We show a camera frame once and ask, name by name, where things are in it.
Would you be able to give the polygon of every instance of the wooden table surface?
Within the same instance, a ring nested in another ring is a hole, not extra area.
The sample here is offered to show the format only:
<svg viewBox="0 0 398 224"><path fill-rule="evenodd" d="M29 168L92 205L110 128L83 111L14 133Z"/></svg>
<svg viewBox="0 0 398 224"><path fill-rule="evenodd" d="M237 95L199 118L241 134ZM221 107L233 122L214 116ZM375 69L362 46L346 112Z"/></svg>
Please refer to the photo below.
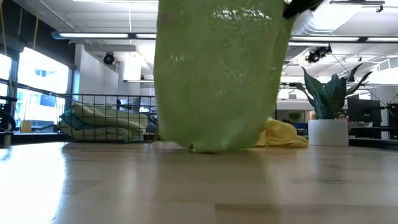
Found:
<svg viewBox="0 0 398 224"><path fill-rule="evenodd" d="M15 146L0 149L0 223L398 223L398 153Z"/></svg>

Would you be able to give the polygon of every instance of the folded blanket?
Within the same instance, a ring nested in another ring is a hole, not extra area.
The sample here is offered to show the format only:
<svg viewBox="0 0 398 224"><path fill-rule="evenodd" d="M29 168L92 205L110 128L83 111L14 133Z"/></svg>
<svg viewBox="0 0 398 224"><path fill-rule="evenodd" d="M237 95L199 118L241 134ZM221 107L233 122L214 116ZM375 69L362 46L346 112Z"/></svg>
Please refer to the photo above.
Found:
<svg viewBox="0 0 398 224"><path fill-rule="evenodd" d="M65 124L76 130L100 128L80 120L71 109L66 110L60 118Z"/></svg>
<svg viewBox="0 0 398 224"><path fill-rule="evenodd" d="M61 121L58 127L69 137L77 140L120 140L120 141L137 141L138 135L133 135L124 128L92 128L92 129L74 129L67 123Z"/></svg>
<svg viewBox="0 0 398 224"><path fill-rule="evenodd" d="M260 133L256 146L305 147L308 139L297 135L293 125L272 118L268 119L266 129Z"/></svg>
<svg viewBox="0 0 398 224"><path fill-rule="evenodd" d="M79 120L96 127L124 128L136 135L146 132L148 117L144 114L132 114L89 103L74 103L72 110Z"/></svg>

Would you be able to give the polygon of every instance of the duct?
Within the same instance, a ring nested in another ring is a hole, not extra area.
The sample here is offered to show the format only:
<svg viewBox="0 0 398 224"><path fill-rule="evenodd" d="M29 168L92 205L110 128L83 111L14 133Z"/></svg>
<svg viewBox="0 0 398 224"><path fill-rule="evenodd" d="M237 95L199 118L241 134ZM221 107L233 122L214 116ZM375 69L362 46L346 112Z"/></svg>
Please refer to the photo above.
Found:
<svg viewBox="0 0 398 224"><path fill-rule="evenodd" d="M351 19L360 9L361 6L334 5L330 4L330 0L325 0L317 10L307 10L299 15L294 24L292 35L331 34ZM287 50L286 60L292 60L308 47L290 46Z"/></svg>

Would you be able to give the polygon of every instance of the snake plant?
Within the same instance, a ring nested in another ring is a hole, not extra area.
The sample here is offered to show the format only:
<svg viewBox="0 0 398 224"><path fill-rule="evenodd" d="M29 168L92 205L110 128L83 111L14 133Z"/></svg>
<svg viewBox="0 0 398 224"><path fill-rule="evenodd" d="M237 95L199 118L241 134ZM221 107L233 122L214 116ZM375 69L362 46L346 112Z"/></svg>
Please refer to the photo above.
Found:
<svg viewBox="0 0 398 224"><path fill-rule="evenodd" d="M305 87L312 97L305 91L301 83L296 83L295 86L298 90L303 91L310 104L315 108L315 112L319 119L333 119L337 112L344 106L345 97L353 94L359 86L365 81L372 72L365 74L362 79L347 89L347 81L352 80L354 75L362 64L357 65L352 69L348 78L339 78L336 74L331 77L331 80L323 85L316 78L313 78L304 70Z"/></svg>

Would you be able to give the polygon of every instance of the ceiling light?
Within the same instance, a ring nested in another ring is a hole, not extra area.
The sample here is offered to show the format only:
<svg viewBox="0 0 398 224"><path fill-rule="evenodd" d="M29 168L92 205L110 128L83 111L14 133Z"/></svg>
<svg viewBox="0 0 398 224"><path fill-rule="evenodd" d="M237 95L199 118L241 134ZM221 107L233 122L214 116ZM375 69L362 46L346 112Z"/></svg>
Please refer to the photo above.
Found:
<svg viewBox="0 0 398 224"><path fill-rule="evenodd" d="M105 3L129 3L129 4L158 4L158 1L138 1L138 0L106 0Z"/></svg>
<svg viewBox="0 0 398 224"><path fill-rule="evenodd" d="M369 37L367 42L398 42L398 37Z"/></svg>
<svg viewBox="0 0 398 224"><path fill-rule="evenodd" d="M379 6L381 4L386 3L385 1L354 1L354 0L344 0L344 1L330 1L330 4L358 4L358 5L362 5L362 6Z"/></svg>
<svg viewBox="0 0 398 224"><path fill-rule="evenodd" d="M75 2L104 2L104 3L130 3L130 4L158 4L159 1L146 0L74 0Z"/></svg>
<svg viewBox="0 0 398 224"><path fill-rule="evenodd" d="M291 36L290 41L294 42L354 42L359 37L338 37L338 36Z"/></svg>
<svg viewBox="0 0 398 224"><path fill-rule="evenodd" d="M153 80L123 80L124 82L133 82L133 83L154 83Z"/></svg>
<svg viewBox="0 0 398 224"><path fill-rule="evenodd" d="M317 46L317 47L327 47L328 43L314 43L314 42L289 42L289 46Z"/></svg>
<svg viewBox="0 0 398 224"><path fill-rule="evenodd" d="M139 39L156 39L156 34L136 34Z"/></svg>
<svg viewBox="0 0 398 224"><path fill-rule="evenodd" d="M63 38L92 38L92 39L123 39L129 38L128 34L112 33L59 33Z"/></svg>

